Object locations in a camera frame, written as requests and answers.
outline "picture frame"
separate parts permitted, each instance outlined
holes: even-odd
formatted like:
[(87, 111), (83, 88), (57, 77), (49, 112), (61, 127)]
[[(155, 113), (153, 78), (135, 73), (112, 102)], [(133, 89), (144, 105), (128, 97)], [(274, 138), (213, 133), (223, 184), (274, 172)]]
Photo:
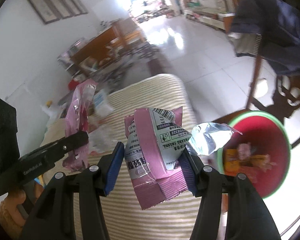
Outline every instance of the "picture frame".
[(68, 9), (68, 11), (72, 13), (73, 16), (78, 16), (82, 14), (72, 0), (60, 0), (60, 1)]
[(72, 12), (60, 0), (45, 0), (51, 8), (55, 10), (56, 15), (61, 19), (67, 19), (73, 16)]
[(43, 24), (49, 24), (60, 20), (55, 10), (45, 0), (28, 0), (32, 8), (42, 20)]
[(76, 5), (76, 7), (79, 9), (81, 14), (87, 14), (89, 13), (87, 8), (83, 5), (83, 3), (80, 0), (72, 0), (73, 3)]
[(227, 12), (228, 6), (226, 0), (216, 0), (217, 9)]

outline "dark blue jacket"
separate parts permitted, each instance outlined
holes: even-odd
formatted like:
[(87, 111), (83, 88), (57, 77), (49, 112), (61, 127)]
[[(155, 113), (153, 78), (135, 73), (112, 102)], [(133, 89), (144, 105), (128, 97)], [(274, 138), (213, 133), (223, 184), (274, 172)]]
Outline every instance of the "dark blue jacket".
[(261, 34), (259, 53), (277, 75), (300, 75), (300, 11), (296, 8), (282, 0), (243, 0), (230, 31)]

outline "striped cushion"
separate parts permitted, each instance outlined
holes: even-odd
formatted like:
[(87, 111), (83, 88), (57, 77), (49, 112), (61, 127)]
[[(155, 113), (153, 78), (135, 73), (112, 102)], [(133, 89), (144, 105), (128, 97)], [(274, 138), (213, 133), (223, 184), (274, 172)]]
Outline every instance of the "striped cushion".
[[(127, 142), (124, 117), (133, 114), (135, 108), (158, 107), (171, 110), (183, 106), (182, 127), (191, 132), (195, 125), (194, 113), (183, 83), (170, 74), (159, 74), (114, 92), (109, 95), (109, 101), (115, 111), (106, 118), (106, 123), (113, 130), (114, 138), (124, 144)], [(63, 136), (64, 125), (56, 124), (55, 127), (49, 128), (42, 144)], [(89, 163), (97, 164), (99, 159), (100, 156), (90, 156)], [(55, 168), (45, 173), (45, 181), (49, 181), (57, 171), (69, 174), (69, 171), (62, 167), (60, 160)], [(200, 200), (201, 198), (195, 198), (186, 191), (172, 200), (141, 210), (126, 164), (123, 162), (114, 190), (108, 197), (102, 197), (101, 203), (111, 240), (186, 240), (190, 238)], [(82, 233), (77, 194), (74, 196), (74, 217), (77, 238), (80, 239)]]

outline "pink snack package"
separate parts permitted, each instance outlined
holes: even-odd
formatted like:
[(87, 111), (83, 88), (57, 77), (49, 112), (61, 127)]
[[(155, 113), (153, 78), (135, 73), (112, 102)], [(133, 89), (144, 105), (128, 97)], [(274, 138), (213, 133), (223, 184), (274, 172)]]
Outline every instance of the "pink snack package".
[[(92, 79), (79, 84), (73, 93), (66, 115), (66, 137), (78, 132), (88, 131), (88, 107), (96, 91), (97, 83)], [(68, 153), (62, 166), (71, 171), (82, 171), (88, 167), (89, 144)]]
[(124, 158), (141, 209), (187, 190), (178, 158), (191, 138), (182, 125), (182, 107), (172, 111), (139, 108), (124, 119)]

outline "plastic bag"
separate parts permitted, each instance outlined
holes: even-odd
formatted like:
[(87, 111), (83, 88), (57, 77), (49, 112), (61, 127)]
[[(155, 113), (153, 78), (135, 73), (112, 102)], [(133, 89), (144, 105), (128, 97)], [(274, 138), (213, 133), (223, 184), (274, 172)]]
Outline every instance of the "plastic bag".
[(251, 156), (251, 143), (241, 143), (237, 147), (238, 158), (243, 161)]
[(101, 89), (98, 93), (96, 93), (92, 101), (96, 115), (101, 118), (105, 118), (114, 110), (108, 101), (105, 89)]
[(225, 123), (204, 122), (192, 129), (192, 137), (187, 143), (191, 155), (210, 155), (223, 147), (238, 132)]
[(112, 140), (110, 128), (104, 124), (89, 133), (89, 152), (91, 154), (101, 154), (115, 148), (117, 140)]
[(178, 158), (191, 134), (182, 125), (182, 107), (172, 111), (139, 108), (125, 117), (125, 161), (142, 209), (187, 190)]
[[(78, 132), (88, 131), (88, 108), (95, 93), (97, 83), (92, 79), (79, 84), (72, 96), (66, 115), (66, 137)], [(82, 171), (88, 167), (89, 145), (86, 144), (68, 153), (62, 165), (71, 171)]]

